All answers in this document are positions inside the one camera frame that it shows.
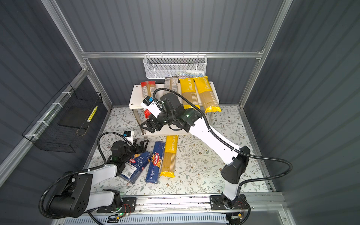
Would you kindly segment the blue Barilla pasta box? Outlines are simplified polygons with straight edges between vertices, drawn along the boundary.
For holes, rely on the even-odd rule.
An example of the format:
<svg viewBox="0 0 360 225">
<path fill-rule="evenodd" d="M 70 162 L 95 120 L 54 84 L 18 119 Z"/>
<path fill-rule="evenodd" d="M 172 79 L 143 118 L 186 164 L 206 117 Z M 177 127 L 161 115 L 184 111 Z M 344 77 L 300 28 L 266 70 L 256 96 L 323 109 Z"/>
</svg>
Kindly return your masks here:
<svg viewBox="0 0 360 225">
<path fill-rule="evenodd" d="M 148 151 L 141 154 L 135 154 L 125 163 L 125 167 L 121 171 L 120 177 L 130 184 L 134 184 L 150 162 L 150 156 L 151 153 Z"/>
</svg>

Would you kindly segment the red spaghetti bag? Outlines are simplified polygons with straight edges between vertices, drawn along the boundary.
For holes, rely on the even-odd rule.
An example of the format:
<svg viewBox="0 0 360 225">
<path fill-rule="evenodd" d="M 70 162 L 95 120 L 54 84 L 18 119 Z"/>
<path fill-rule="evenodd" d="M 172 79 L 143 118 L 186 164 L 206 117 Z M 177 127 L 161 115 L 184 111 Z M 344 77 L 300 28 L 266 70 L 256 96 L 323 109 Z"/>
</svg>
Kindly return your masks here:
<svg viewBox="0 0 360 225">
<path fill-rule="evenodd" d="M 156 82 L 155 81 L 146 81 L 141 83 L 142 87 L 142 100 L 145 100 L 146 97 L 151 97 L 156 90 Z"/>
</svg>

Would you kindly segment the dark blue spaghetti bag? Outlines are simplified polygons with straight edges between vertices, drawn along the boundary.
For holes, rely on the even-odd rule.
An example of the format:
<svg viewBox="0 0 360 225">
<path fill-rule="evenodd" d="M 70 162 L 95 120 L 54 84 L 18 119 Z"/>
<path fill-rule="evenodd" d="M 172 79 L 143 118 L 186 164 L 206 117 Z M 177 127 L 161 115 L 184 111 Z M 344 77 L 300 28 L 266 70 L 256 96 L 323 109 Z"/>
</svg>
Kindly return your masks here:
<svg viewBox="0 0 360 225">
<path fill-rule="evenodd" d="M 177 92 L 178 86 L 179 78 L 177 76 L 169 76 L 165 78 L 164 88 Z"/>
</svg>

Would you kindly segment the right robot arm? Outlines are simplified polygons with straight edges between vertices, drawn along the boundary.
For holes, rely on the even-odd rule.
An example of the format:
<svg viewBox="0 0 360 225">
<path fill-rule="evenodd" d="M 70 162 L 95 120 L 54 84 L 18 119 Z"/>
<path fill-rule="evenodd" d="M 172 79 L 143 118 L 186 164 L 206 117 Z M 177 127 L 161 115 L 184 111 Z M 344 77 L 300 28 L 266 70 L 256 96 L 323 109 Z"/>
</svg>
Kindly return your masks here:
<svg viewBox="0 0 360 225">
<path fill-rule="evenodd" d="M 163 95 L 160 99 L 147 96 L 141 103 L 141 107 L 151 114 L 141 124 L 141 128 L 155 133 L 165 125 L 174 125 L 179 130 L 194 135 L 208 145 L 225 163 L 221 176 L 225 180 L 222 192 L 223 204 L 232 209 L 239 202 L 240 179 L 248 165 L 250 153 L 248 147 L 241 148 L 232 143 L 216 131 L 208 122 L 204 112 L 190 103 L 190 108 L 185 109 L 180 99 L 184 97 L 173 91 Z"/>
</svg>

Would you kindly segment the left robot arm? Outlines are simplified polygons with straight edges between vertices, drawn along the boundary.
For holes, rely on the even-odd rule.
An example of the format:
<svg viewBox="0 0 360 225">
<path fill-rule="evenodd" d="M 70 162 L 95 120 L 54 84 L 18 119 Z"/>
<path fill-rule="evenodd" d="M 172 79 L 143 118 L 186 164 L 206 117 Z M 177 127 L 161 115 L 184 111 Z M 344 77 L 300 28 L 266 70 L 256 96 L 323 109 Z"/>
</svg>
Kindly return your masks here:
<svg viewBox="0 0 360 225">
<path fill-rule="evenodd" d="M 40 213 L 48 218 L 77 218 L 84 213 L 105 208 L 107 212 L 130 212 L 120 191 L 103 189 L 93 192 L 92 187 L 115 177 L 132 180 L 148 163 L 147 139 L 138 142 L 122 137 L 111 146 L 106 163 L 79 172 L 67 172 L 43 193 L 39 201 Z"/>
</svg>

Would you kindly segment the yellow Pastatime spaghetti bag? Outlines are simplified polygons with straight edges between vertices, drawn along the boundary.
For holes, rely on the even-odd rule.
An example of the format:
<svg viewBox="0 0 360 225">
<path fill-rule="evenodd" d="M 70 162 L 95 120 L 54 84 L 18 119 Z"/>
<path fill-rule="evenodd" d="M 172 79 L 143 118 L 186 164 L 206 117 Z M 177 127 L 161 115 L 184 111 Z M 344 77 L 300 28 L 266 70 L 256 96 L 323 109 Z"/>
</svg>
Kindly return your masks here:
<svg viewBox="0 0 360 225">
<path fill-rule="evenodd" d="M 195 81 L 193 78 L 180 79 L 182 96 L 190 101 L 197 108 L 200 108 Z"/>
<path fill-rule="evenodd" d="M 206 113 L 221 112 L 207 76 L 194 78 L 199 97 Z"/>
<path fill-rule="evenodd" d="M 167 136 L 160 176 L 175 177 L 175 162 L 179 136 Z"/>
</svg>

